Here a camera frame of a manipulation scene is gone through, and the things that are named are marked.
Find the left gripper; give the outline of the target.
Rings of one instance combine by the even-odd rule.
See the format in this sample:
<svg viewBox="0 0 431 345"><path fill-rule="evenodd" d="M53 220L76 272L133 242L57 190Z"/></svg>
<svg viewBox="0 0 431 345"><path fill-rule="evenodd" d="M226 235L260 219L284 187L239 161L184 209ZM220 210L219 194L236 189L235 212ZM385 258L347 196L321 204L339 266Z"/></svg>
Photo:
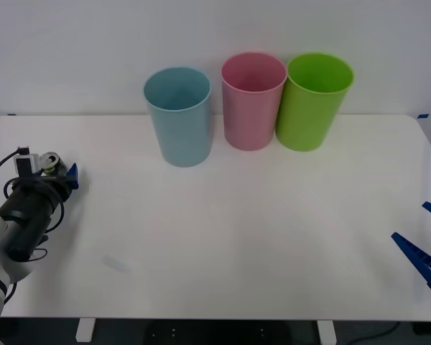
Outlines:
<svg viewBox="0 0 431 345"><path fill-rule="evenodd" d="M65 177L45 176L19 178L19 184L34 188L39 193L48 194L57 201L66 202L73 190L79 189L78 166L76 163L70 167Z"/></svg>

